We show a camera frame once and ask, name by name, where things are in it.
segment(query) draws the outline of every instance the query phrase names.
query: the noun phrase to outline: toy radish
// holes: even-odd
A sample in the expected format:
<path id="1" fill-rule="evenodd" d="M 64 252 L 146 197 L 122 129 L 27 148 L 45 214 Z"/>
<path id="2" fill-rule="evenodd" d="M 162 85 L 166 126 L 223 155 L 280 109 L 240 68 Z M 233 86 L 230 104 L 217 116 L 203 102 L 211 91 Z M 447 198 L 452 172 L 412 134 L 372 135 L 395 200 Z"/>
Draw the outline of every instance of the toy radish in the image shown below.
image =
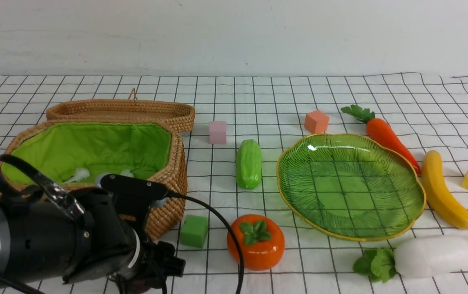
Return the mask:
<path id="1" fill-rule="evenodd" d="M 430 278 L 468 266 L 468 242 L 455 236 L 414 238 L 392 249 L 369 249 L 353 270 L 372 282 L 386 283 L 397 273 L 407 278 Z"/>

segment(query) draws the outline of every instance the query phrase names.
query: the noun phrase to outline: toy persimmon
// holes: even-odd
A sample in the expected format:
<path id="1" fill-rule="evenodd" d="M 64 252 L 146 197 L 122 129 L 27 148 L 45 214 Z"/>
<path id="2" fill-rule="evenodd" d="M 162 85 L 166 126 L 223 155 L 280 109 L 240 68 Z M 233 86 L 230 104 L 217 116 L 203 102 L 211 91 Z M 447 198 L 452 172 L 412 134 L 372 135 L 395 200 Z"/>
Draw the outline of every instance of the toy persimmon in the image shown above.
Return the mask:
<path id="1" fill-rule="evenodd" d="M 236 219 L 231 227 L 240 243 L 245 268 L 254 271 L 269 270 L 283 257 L 283 231 L 266 216 L 246 214 Z M 239 264 L 238 250 L 230 234 L 227 234 L 227 248 Z"/>

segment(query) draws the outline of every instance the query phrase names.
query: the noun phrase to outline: grid tablecloth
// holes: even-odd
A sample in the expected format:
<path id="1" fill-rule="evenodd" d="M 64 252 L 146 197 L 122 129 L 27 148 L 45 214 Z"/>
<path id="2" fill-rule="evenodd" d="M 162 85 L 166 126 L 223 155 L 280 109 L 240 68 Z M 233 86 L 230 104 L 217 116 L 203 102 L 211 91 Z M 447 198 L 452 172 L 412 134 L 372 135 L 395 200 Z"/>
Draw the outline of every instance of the grid tablecloth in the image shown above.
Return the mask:
<path id="1" fill-rule="evenodd" d="M 421 161 L 430 149 L 439 151 L 449 189 L 468 208 L 468 191 L 460 187 L 468 169 L 468 76 L 442 78 L 419 73 L 346 77 L 158 77 L 158 76 L 1 76 L 0 153 L 19 132 L 45 120 L 46 108 L 70 100 L 127 98 L 137 88 L 139 99 L 191 104 L 195 128 L 184 134 L 189 196 L 210 203 L 233 221 L 242 214 L 265 214 L 280 225 L 287 249 L 269 272 L 245 274 L 245 294 L 466 294 L 468 268 L 429 279 L 396 276 L 371 283 L 352 273 L 352 264 L 369 247 L 396 247 L 408 238 L 457 235 L 432 211 L 425 210 L 413 229 L 388 242 L 357 243 L 329 238 L 294 216 L 277 191 L 279 155 L 302 136 L 305 114 L 318 108 L 330 116 L 328 133 L 365 134 L 363 124 L 339 109 L 358 103 L 389 122 L 401 141 Z M 208 123 L 226 121 L 228 143 L 209 145 Z M 254 191 L 236 187 L 236 146 L 258 140 L 263 151 L 263 181 Z M 210 212 L 187 203 L 188 214 Z M 210 217 L 204 249 L 178 245 L 178 227 L 162 240 L 187 260 L 185 276 L 168 280 L 171 294 L 234 293 L 236 265 L 226 250 L 227 231 Z M 60 278 L 31 284 L 47 294 L 116 294 L 104 278 L 64 286 Z M 6 289 L 5 294 L 16 293 Z M 161 293 L 152 290 L 150 293 Z"/>

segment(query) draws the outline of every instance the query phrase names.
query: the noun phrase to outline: persimmon leaf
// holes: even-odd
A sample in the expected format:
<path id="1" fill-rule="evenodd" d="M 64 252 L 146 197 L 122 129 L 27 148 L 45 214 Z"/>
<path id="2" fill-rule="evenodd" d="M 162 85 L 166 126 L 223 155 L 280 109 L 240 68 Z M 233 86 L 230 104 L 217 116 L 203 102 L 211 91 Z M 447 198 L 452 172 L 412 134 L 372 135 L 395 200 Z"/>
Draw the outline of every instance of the persimmon leaf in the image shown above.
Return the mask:
<path id="1" fill-rule="evenodd" d="M 241 232 L 243 232 L 243 234 L 247 235 L 247 234 L 252 234 L 254 233 L 254 226 L 249 223 L 249 222 L 242 222 L 239 224 L 239 229 L 241 230 Z"/>
<path id="2" fill-rule="evenodd" d="M 259 223 L 258 229 L 254 229 L 254 232 L 256 232 L 256 233 L 266 232 L 266 221 L 265 220 L 260 220 L 260 221 L 258 221 L 258 223 Z"/>
<path id="3" fill-rule="evenodd" d="M 264 231 L 263 233 L 258 234 L 258 241 L 271 240 L 272 236 L 269 232 Z"/>
<path id="4" fill-rule="evenodd" d="M 260 227 L 263 221 L 257 221 L 252 224 L 252 229 L 254 230 L 254 233 L 258 233 L 260 231 Z"/>
<path id="5" fill-rule="evenodd" d="M 252 234 L 247 234 L 243 237 L 243 242 L 246 246 L 252 246 L 258 242 L 258 239 Z"/>

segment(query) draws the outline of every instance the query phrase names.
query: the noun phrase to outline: white wall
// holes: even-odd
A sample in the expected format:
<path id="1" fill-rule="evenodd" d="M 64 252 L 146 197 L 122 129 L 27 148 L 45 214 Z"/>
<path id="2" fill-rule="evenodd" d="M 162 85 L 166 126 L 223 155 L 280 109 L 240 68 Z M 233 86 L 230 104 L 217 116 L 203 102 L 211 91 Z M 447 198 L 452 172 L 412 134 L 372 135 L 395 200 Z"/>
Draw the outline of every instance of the white wall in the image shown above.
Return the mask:
<path id="1" fill-rule="evenodd" d="M 468 74 L 468 0 L 0 0 L 0 74 Z"/>

